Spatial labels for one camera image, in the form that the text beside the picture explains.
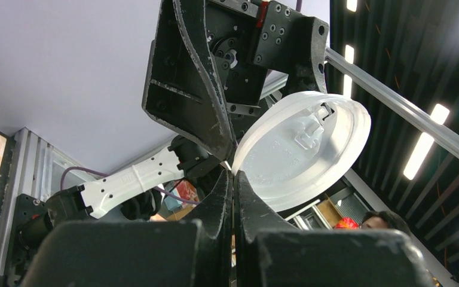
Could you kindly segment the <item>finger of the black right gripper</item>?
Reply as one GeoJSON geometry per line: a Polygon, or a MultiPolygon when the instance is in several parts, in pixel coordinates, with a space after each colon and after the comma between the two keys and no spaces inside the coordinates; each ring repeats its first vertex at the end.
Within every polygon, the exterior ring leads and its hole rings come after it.
{"type": "Polygon", "coordinates": [[[235,150],[222,78],[207,41],[205,1],[161,1],[142,109],[220,161],[235,150]]]}

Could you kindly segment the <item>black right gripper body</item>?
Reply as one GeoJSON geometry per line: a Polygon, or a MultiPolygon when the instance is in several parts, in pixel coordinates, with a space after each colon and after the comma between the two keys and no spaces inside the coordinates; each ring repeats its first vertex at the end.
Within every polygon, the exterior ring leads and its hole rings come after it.
{"type": "Polygon", "coordinates": [[[203,8],[206,46],[216,62],[223,99],[202,112],[208,130],[229,127],[240,106],[245,115],[257,116],[271,71],[287,75],[287,94],[326,91],[326,22],[278,1],[204,1],[203,8]]]}

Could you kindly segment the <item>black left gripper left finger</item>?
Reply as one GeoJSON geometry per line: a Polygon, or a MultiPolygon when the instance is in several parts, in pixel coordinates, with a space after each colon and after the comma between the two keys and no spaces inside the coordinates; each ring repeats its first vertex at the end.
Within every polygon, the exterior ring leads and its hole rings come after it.
{"type": "Polygon", "coordinates": [[[39,247],[23,286],[230,286],[232,175],[179,221],[74,221],[39,247]]]}

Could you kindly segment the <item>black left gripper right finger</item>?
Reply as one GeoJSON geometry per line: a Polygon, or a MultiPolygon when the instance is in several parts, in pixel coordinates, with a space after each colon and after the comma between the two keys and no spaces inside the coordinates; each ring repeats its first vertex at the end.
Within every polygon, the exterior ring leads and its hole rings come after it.
{"type": "Polygon", "coordinates": [[[234,178],[238,286],[433,286],[423,256],[398,230],[300,230],[246,174],[234,178]]]}

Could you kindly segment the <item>translucent plastic cup lid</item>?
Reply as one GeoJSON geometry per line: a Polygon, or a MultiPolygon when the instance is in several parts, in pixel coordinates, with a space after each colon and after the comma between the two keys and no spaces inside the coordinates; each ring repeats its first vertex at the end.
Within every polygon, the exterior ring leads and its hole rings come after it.
{"type": "Polygon", "coordinates": [[[279,100],[248,129],[231,170],[246,174],[272,210],[297,207],[325,192],[355,163],[371,129],[359,102],[301,91],[279,100]]]}

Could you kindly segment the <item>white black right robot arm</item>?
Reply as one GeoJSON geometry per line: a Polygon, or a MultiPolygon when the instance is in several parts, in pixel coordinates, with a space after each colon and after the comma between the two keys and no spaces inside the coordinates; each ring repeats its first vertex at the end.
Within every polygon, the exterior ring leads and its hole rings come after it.
{"type": "Polygon", "coordinates": [[[25,212],[11,265],[24,274],[41,242],[66,221],[98,219],[121,207],[147,219],[160,206],[158,184],[205,177],[232,160],[259,117],[269,71],[286,90],[326,91],[327,22],[277,1],[163,1],[151,44],[142,108],[173,130],[170,145],[128,169],[61,188],[25,212]]]}

